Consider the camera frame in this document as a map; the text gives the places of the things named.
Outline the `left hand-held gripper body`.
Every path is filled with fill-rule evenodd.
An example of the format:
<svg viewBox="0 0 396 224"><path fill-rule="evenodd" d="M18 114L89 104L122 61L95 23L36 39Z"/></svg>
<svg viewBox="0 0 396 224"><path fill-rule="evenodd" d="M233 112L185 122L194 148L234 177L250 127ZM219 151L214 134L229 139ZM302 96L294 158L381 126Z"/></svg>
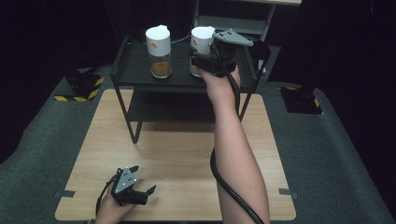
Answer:
<svg viewBox="0 0 396 224"><path fill-rule="evenodd" d="M129 168L131 167L118 169L111 195L120 205L127 203L145 205L148 201L148 195L146 192L134 190L137 178L134 176L134 173L129 171Z"/></svg>

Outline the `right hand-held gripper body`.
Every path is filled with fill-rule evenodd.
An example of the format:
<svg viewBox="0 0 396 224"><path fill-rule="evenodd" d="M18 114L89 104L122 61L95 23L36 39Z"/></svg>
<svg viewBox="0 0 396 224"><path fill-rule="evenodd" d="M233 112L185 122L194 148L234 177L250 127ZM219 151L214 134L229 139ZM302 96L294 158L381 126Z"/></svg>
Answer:
<svg viewBox="0 0 396 224"><path fill-rule="evenodd" d="M218 32L213 34L213 43L216 43L217 54L213 54L213 64L215 68L213 71L208 71L215 74L217 77L224 77L229 72L232 72L236 67L236 50L243 47L252 47L253 41L249 40L234 30Z"/></svg>

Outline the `white powder jar white lid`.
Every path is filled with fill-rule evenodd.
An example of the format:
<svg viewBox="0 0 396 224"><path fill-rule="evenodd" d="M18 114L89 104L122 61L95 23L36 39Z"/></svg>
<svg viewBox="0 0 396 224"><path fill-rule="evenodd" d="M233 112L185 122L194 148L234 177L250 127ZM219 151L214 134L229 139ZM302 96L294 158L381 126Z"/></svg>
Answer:
<svg viewBox="0 0 396 224"><path fill-rule="evenodd" d="M195 77L200 77L197 66L193 63L193 54L200 53L207 55L210 53L210 45L213 43L215 28L212 26L198 26L191 30L191 42L189 54L191 55L190 72Z"/></svg>

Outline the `black two-tier shelf rack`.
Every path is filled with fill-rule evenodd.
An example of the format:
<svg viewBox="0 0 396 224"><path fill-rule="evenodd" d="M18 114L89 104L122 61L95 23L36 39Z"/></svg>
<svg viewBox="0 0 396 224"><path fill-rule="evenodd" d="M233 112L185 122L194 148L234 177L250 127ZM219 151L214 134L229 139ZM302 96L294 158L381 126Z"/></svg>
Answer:
<svg viewBox="0 0 396 224"><path fill-rule="evenodd" d="M147 46L125 36L110 70L110 77L128 131L138 142L145 122L212 123L214 115L205 83L190 73L189 46L172 47L172 73L156 78L150 73Z"/></svg>

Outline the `brown spice jar white lid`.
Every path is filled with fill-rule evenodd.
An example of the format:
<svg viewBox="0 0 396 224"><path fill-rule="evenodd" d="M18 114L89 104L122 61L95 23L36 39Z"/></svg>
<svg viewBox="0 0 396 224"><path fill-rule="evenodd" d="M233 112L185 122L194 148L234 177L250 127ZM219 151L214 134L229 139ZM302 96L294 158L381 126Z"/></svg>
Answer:
<svg viewBox="0 0 396 224"><path fill-rule="evenodd" d="M166 25L148 28L146 40L151 74L167 78L172 73L170 31Z"/></svg>

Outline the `person's right hand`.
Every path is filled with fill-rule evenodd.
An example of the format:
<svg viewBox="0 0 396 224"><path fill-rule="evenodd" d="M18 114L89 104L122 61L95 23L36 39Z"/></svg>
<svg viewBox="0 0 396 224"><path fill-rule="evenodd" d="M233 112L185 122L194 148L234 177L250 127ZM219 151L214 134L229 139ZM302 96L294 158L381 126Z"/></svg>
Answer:
<svg viewBox="0 0 396 224"><path fill-rule="evenodd" d="M216 77L201 68L198 73L205 82L207 95L214 105L235 103L232 84L227 77Z"/></svg>

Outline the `person's left hand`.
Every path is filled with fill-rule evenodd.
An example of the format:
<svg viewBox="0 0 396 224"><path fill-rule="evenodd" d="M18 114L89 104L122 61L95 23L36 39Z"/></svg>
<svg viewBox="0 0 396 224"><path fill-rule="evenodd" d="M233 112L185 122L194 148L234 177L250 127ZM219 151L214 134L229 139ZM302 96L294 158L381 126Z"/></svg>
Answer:
<svg viewBox="0 0 396 224"><path fill-rule="evenodd" d="M102 200L95 224L119 224L135 208L135 204L119 205L111 194Z"/></svg>

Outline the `black stand base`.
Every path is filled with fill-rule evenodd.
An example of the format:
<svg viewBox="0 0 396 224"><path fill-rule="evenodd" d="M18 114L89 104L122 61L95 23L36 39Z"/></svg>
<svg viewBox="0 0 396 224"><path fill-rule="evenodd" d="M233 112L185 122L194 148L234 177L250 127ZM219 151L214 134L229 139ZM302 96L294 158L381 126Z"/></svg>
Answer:
<svg viewBox="0 0 396 224"><path fill-rule="evenodd" d="M313 115L322 113L318 98L312 92L303 92L292 87L281 87L279 90L289 113Z"/></svg>

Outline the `yellow-black striped stand base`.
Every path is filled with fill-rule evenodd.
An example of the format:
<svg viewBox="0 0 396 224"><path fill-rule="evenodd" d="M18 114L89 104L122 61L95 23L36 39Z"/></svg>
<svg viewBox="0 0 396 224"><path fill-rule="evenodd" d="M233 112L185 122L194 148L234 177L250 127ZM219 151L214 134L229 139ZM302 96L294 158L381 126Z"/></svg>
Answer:
<svg viewBox="0 0 396 224"><path fill-rule="evenodd" d="M81 103L92 100L105 80L96 71L96 67L78 68L64 76L54 91L54 99L60 102Z"/></svg>

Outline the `grey metal desk frame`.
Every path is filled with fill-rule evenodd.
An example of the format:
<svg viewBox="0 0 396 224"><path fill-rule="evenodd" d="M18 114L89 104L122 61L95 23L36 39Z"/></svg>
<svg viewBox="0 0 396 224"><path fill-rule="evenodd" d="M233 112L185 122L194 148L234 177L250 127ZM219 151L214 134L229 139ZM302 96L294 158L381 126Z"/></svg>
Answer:
<svg viewBox="0 0 396 224"><path fill-rule="evenodd" d="M193 26L232 29L265 41L276 8L296 9L303 0L194 0Z"/></svg>

